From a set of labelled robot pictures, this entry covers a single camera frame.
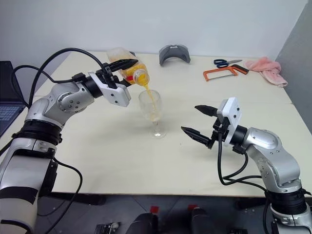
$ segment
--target glass stem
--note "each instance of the glass stem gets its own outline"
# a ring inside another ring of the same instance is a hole
[[[159,133],[160,132],[158,121],[153,121],[153,127],[154,127],[154,132],[155,133]]]

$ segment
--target plastic bottle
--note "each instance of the plastic bottle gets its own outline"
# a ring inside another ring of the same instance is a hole
[[[148,75],[146,66],[137,57],[122,47],[111,49],[107,51],[106,54],[110,62],[115,62],[119,59],[137,59],[138,62],[134,66],[126,70],[119,70],[119,72],[130,84],[136,83],[138,85],[144,86],[145,88],[148,87],[150,77]]]

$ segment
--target pink towel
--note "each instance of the pink towel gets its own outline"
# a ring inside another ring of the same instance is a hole
[[[262,57],[258,61],[247,61],[245,66],[249,70],[259,72],[268,82],[278,87],[285,87],[288,84],[279,74],[281,71],[279,62],[270,61],[267,57]]]

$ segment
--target laptop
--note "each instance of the laptop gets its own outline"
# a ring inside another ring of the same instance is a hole
[[[25,105],[19,100],[11,86],[13,66],[10,61],[0,61],[0,136],[23,111]],[[21,94],[19,84],[14,81]]]

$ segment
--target scissors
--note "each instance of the scissors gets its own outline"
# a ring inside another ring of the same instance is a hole
[[[237,62],[241,62],[241,61],[242,61],[241,59],[231,60],[231,61],[226,61],[224,59],[215,59],[214,64],[216,64],[217,68],[222,68],[222,67],[229,66],[231,63],[237,63]]]

